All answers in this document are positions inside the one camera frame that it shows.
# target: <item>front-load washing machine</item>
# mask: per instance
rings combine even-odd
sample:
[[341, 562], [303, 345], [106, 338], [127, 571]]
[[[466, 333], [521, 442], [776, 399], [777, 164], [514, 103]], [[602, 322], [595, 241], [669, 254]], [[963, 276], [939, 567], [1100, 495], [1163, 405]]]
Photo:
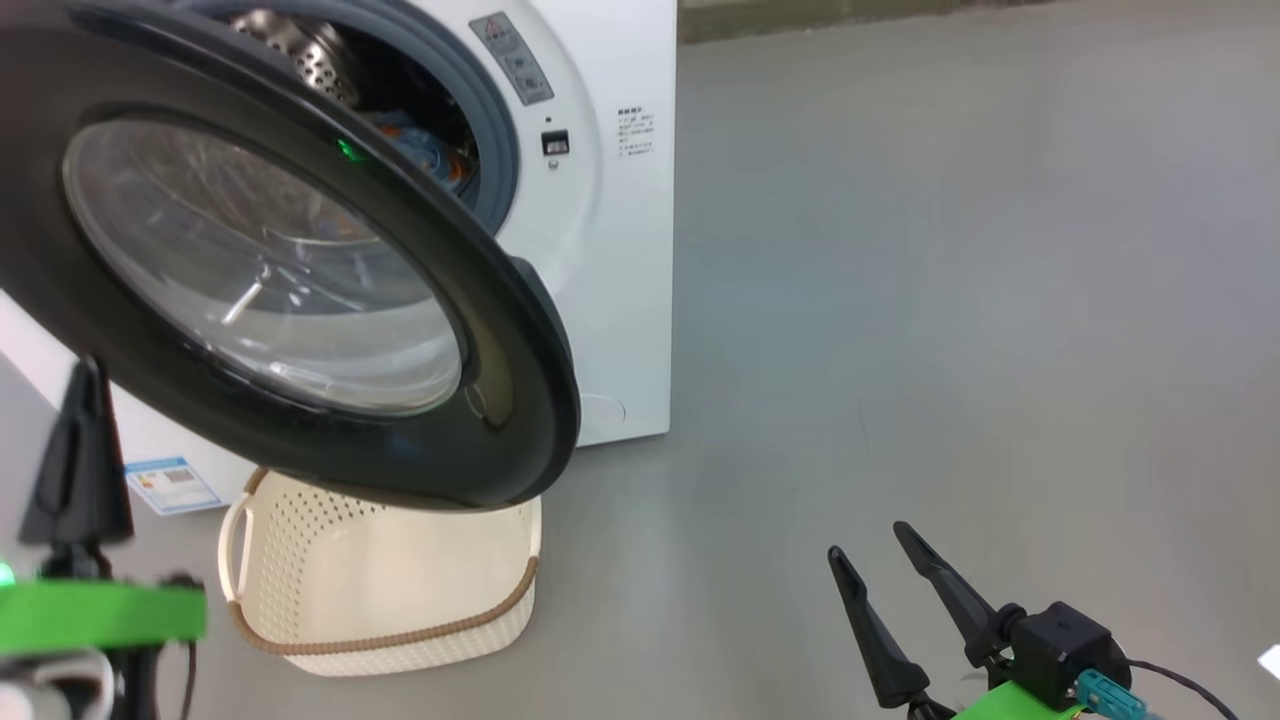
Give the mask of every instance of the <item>front-load washing machine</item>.
[[0, 0], [0, 350], [131, 486], [497, 507], [669, 418], [673, 0]]

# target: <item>open door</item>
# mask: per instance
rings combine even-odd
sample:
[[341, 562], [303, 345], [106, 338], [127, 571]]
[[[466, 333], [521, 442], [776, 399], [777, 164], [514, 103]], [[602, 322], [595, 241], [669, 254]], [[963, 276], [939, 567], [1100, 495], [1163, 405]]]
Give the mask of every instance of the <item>open door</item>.
[[0, 287], [269, 468], [417, 507], [536, 496], [580, 416], [536, 274], [282, 60], [159, 3], [0, 6]]

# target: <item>green bracket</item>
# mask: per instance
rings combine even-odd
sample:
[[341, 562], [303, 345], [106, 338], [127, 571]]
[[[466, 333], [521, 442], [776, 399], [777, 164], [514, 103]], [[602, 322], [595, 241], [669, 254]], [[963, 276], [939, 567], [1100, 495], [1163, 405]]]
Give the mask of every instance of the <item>green bracket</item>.
[[1073, 720], [1080, 716], [1083, 705], [1055, 712], [1015, 683], [1005, 683], [978, 698], [956, 720]]
[[202, 589], [111, 582], [0, 585], [0, 656], [114, 650], [205, 637]]

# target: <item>warning label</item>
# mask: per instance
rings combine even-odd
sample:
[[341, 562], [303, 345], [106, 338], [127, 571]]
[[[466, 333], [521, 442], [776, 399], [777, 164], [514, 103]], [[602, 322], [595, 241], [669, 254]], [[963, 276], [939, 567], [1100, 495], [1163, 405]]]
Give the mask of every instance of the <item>warning label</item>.
[[643, 106], [618, 110], [618, 158], [634, 158], [654, 151], [655, 118]]

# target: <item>wall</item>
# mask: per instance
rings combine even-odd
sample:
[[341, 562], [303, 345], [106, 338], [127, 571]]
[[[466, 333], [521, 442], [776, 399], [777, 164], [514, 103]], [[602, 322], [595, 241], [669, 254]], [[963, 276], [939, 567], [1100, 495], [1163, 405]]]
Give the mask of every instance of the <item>wall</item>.
[[945, 14], [1048, 0], [680, 0], [680, 38], [705, 42], [846, 22]]

